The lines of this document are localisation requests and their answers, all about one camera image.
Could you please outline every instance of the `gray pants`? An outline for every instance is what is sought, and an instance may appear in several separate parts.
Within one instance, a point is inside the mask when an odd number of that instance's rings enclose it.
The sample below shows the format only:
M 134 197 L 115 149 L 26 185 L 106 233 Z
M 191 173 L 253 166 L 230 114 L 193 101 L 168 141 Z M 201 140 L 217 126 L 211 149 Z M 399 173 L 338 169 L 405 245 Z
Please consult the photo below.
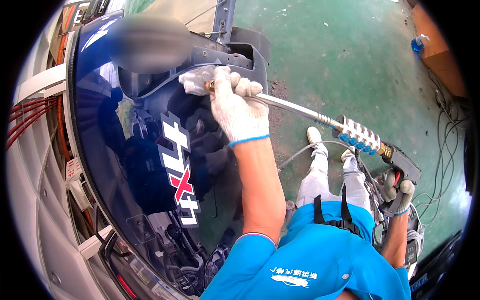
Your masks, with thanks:
M 328 151 L 323 144 L 312 152 L 313 161 L 310 170 L 300 185 L 296 205 L 301 207 L 313 203 L 313 199 L 321 195 L 324 201 L 342 201 L 341 194 L 333 195 L 328 190 Z M 343 184 L 347 186 L 347 203 L 365 208 L 370 214 L 370 199 L 363 182 L 365 175 L 359 170 L 352 153 L 345 155 L 343 163 Z

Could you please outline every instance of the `brass fitting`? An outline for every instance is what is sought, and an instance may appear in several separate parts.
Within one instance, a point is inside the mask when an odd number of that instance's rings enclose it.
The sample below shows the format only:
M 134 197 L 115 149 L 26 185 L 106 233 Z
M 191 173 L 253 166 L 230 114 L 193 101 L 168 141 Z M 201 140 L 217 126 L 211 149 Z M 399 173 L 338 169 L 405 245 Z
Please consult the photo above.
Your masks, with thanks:
M 384 143 L 380 143 L 380 149 L 377 151 L 383 158 L 389 159 L 392 156 L 392 150 Z
M 215 92 L 215 81 L 210 80 L 205 83 L 205 87 L 212 93 Z

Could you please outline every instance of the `stud welder gun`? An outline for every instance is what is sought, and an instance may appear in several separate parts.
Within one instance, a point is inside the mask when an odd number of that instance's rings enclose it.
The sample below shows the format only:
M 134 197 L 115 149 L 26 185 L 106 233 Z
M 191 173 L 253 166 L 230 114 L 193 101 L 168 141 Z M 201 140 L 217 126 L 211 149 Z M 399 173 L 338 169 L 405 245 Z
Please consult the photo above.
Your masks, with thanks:
M 401 149 L 393 144 L 382 142 L 379 135 L 352 119 L 347 119 L 344 115 L 340 115 L 334 120 L 319 112 L 265 94 L 257 94 L 254 98 L 311 119 L 323 126 L 328 126 L 332 128 L 332 136 L 334 138 L 354 146 L 359 151 L 365 152 L 370 156 L 375 153 L 379 154 L 384 162 L 396 172 L 394 183 L 397 191 L 396 198 L 390 202 L 383 202 L 380 205 L 380 211 L 385 216 L 393 217 L 402 201 L 403 193 L 399 190 L 400 183 L 403 180 L 410 180 L 414 185 L 417 185 L 419 182 L 421 170 Z

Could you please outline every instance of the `worker's right hand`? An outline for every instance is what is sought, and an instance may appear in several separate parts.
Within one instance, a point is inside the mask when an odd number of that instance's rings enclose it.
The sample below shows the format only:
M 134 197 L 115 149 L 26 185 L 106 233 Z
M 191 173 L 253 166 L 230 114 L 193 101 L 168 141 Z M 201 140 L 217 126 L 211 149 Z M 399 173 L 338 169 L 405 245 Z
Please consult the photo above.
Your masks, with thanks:
M 387 178 L 382 187 L 382 197 L 385 201 L 390 202 L 396 198 L 396 191 L 393 187 L 395 183 L 395 171 L 392 169 L 387 171 Z M 410 180 L 404 180 L 400 183 L 400 191 L 403 193 L 402 201 L 398 206 L 395 215 L 401 215 L 408 211 L 410 202 L 412 201 L 415 186 Z
M 214 82 L 215 92 L 210 93 L 212 114 L 231 146 L 270 135 L 268 105 L 251 98 L 262 92 L 261 84 L 241 78 L 236 72 L 230 74 L 227 66 L 215 69 Z

